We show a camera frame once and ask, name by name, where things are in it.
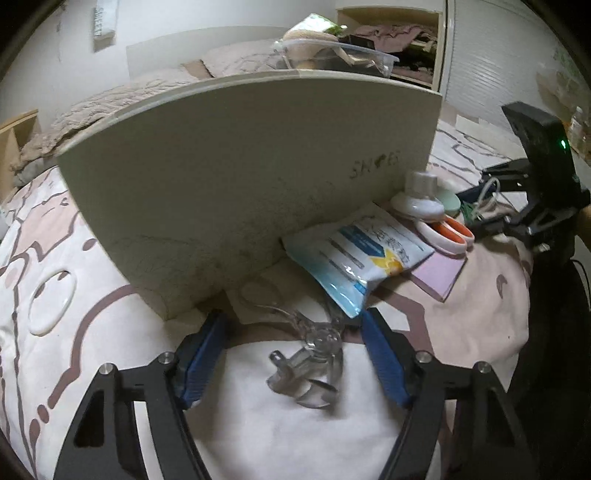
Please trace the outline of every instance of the white bedding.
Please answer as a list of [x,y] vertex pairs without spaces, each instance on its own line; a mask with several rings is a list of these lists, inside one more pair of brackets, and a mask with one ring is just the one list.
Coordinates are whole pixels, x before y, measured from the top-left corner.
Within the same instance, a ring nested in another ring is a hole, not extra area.
[[[437,158],[431,157],[430,168],[460,189],[491,159],[489,149],[441,122],[433,152]],[[494,163],[503,161],[494,157]],[[11,227],[0,245],[0,427],[24,465],[37,478],[50,479],[98,367],[106,361],[121,369],[140,366],[174,349],[199,328],[207,306],[164,323],[93,237],[58,168],[38,176],[5,208]],[[384,284],[374,302],[416,348],[458,365],[490,361],[508,386],[527,340],[530,266],[527,253],[512,242],[495,244],[493,250],[478,245],[445,303],[401,277]],[[63,270],[77,280],[72,302],[46,335],[33,335],[31,318],[50,323],[58,300],[67,296]],[[52,273],[57,275],[39,289]],[[266,275],[290,293],[295,307],[314,317],[322,314],[318,286],[295,265],[285,260]],[[222,306],[244,323],[269,320],[248,317],[231,292],[228,298]],[[40,312],[47,318],[37,317]],[[252,332],[227,351],[202,403],[187,413],[212,477],[376,478],[404,413],[385,401],[365,347],[345,345],[344,388],[335,414],[329,414],[268,389],[264,379],[273,370],[268,354],[274,349],[290,353],[298,343],[286,342],[272,328],[264,335]],[[159,478],[145,416],[139,415],[138,424],[150,478]],[[441,447],[445,450],[445,441]],[[440,469],[438,447],[430,478],[438,478]]]

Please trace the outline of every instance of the beige cushion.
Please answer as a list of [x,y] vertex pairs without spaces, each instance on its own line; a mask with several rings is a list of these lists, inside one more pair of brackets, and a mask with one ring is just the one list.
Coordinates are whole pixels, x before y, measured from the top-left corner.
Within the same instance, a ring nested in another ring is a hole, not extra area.
[[269,38],[213,48],[202,60],[214,77],[277,70],[283,64],[283,56],[273,49],[275,40]]
[[212,74],[209,73],[209,70],[204,65],[202,60],[193,60],[187,63],[182,64],[183,67],[195,78],[199,80],[207,80],[213,78]]

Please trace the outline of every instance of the snack package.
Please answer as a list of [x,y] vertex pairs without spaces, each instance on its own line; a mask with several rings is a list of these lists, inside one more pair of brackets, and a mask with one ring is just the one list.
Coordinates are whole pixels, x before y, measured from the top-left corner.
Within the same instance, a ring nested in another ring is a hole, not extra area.
[[382,280],[412,268],[433,248],[371,203],[337,223],[283,237],[287,255],[305,268],[351,318]]

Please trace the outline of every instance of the light green lid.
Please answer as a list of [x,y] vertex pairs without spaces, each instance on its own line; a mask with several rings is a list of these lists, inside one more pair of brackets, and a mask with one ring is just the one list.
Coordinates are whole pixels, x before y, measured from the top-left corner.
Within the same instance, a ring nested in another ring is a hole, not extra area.
[[460,199],[451,190],[438,186],[435,198],[443,204],[446,215],[453,217],[460,211]]

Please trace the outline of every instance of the plastic storage box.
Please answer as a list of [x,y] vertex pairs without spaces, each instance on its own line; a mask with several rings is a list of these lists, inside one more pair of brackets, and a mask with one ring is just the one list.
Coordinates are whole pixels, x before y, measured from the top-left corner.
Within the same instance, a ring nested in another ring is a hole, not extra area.
[[398,57],[370,48],[326,40],[280,40],[275,49],[283,53],[291,69],[336,70],[390,78]]

